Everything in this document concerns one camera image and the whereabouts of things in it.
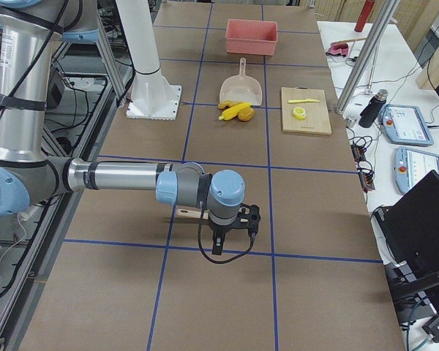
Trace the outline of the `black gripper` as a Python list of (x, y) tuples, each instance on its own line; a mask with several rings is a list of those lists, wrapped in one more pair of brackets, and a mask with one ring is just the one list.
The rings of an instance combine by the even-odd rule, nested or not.
[[(209, 214), (209, 227), (214, 232), (227, 233), (231, 230), (247, 230), (249, 234), (258, 234), (260, 224), (260, 208), (257, 205), (247, 205), (242, 203), (233, 221), (229, 224), (220, 224), (213, 220)], [(222, 233), (213, 234), (213, 246), (211, 253), (221, 255), (224, 245), (224, 235)]]

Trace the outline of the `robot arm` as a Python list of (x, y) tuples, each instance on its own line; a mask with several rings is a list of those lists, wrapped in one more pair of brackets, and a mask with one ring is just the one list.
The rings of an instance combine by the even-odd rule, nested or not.
[(212, 229), (208, 260), (221, 263), (226, 234), (258, 234), (260, 213), (244, 203), (245, 183), (232, 170), (210, 174), (194, 163), (86, 162), (41, 149), (48, 78), (56, 40), (96, 42), (95, 1), (0, 1), (0, 216), (84, 189), (152, 190), (169, 205), (200, 210)]

